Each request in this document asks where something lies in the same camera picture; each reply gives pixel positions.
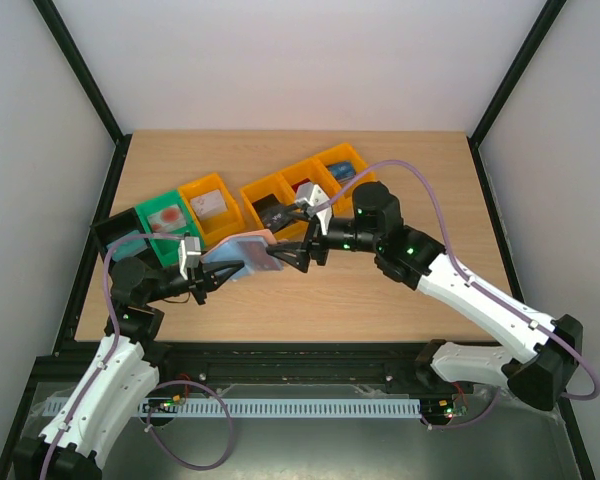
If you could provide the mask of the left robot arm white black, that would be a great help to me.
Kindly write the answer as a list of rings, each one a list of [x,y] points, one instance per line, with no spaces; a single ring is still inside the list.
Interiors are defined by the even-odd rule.
[[[204,304],[243,261],[152,269],[137,257],[115,263],[105,285],[111,304],[105,335],[60,412],[13,454],[18,479],[99,479],[119,435],[157,388],[167,346],[155,337],[164,314],[152,302],[189,293]]]

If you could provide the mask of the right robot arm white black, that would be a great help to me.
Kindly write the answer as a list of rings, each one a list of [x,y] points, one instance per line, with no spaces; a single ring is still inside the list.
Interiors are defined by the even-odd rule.
[[[390,280],[434,298],[489,333],[495,347],[432,340],[415,360],[418,384],[435,392],[471,382],[507,389],[530,407],[550,411],[579,365],[582,324],[535,311],[484,281],[428,234],[405,225],[399,200],[380,182],[357,186],[354,215],[319,210],[326,194],[302,185],[292,211],[307,222],[300,242],[270,246],[270,256],[301,272],[325,265],[332,250],[366,252]]]

